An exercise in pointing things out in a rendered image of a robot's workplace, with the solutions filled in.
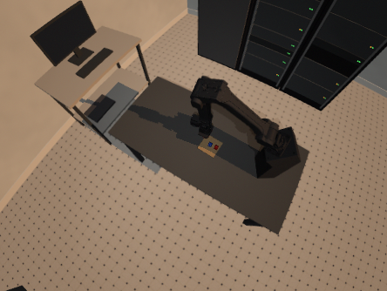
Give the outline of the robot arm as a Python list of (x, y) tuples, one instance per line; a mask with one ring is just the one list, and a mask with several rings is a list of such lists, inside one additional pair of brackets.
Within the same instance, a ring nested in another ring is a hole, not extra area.
[[(222, 79), (212, 79), (207, 76), (198, 78), (190, 99), (192, 99), (192, 107), (198, 109), (200, 116), (193, 114), (190, 125), (199, 127), (201, 133), (204, 133), (204, 129), (210, 129), (213, 118), (210, 103), (217, 102), (217, 105), (224, 107), (254, 131), (257, 143), (266, 146), (268, 152), (281, 157), (291, 140), (291, 136), (279, 132), (279, 125), (270, 119), (262, 118), (261, 120), (256, 113), (230, 91), (227, 85), (228, 83)], [(282, 138), (282, 135), (285, 138)]]

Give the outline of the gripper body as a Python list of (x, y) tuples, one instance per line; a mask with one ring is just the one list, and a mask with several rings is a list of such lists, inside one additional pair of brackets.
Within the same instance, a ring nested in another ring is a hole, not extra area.
[(205, 129), (204, 129), (204, 133), (199, 132), (199, 135), (202, 136), (202, 137), (204, 137), (205, 139), (207, 139), (207, 138), (209, 137), (209, 135), (211, 134), (213, 128), (214, 128), (214, 126), (211, 125), (211, 128), (210, 128), (210, 129), (208, 129), (208, 130), (205, 130)]

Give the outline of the tan flat mat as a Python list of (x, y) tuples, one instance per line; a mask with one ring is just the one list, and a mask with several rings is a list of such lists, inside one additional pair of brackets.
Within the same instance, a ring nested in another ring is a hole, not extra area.
[[(213, 143), (211, 147), (208, 146), (209, 142)], [(208, 139), (203, 139), (201, 141), (200, 145), (198, 146), (198, 149), (208, 154), (209, 156), (214, 157), (214, 155), (218, 152), (222, 144), (223, 143), (220, 142), (218, 139), (215, 139), (209, 135)], [(217, 150), (214, 149), (215, 145), (218, 146)]]

